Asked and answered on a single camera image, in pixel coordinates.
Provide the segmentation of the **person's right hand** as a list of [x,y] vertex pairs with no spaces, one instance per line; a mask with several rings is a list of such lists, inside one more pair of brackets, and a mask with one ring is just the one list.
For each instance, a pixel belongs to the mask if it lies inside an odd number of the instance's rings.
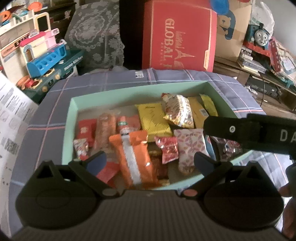
[[282,186],[279,191],[282,197],[290,197],[289,202],[284,208],[282,219],[282,233],[289,239],[295,237],[295,198],[292,197],[290,184]]

